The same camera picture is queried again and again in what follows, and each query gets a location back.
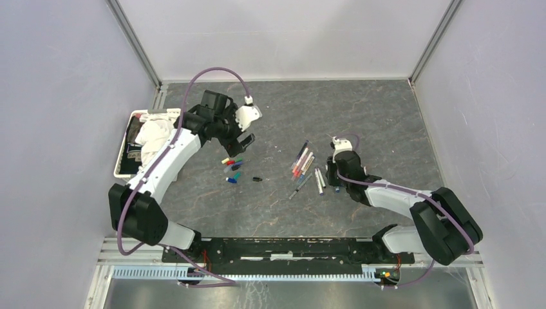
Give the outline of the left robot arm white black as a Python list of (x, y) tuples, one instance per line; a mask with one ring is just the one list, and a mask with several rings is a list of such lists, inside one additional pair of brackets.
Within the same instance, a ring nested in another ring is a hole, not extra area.
[(213, 138), (229, 157), (243, 153), (253, 143), (254, 135), (238, 138), (261, 116), (252, 97), (245, 97), (244, 105), (237, 106), (224, 94), (204, 91), (200, 104), (176, 119), (175, 128), (144, 170), (127, 184), (110, 188), (113, 229), (119, 236), (146, 245), (176, 247), (186, 262), (197, 261), (202, 255), (200, 233), (167, 218), (160, 207), (166, 190), (187, 161)]

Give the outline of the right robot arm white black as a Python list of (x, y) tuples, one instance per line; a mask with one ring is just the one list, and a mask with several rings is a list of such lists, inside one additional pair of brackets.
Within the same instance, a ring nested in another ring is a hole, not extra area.
[(355, 151), (329, 156), (326, 179), (332, 187), (342, 187), (353, 201), (369, 207), (396, 212), (413, 221), (409, 227), (394, 225), (377, 233), (373, 257), (391, 261), (398, 253), (427, 253), (447, 266), (470, 254), (483, 238), (482, 229), (457, 195), (447, 187), (418, 191), (395, 185), (367, 173)]

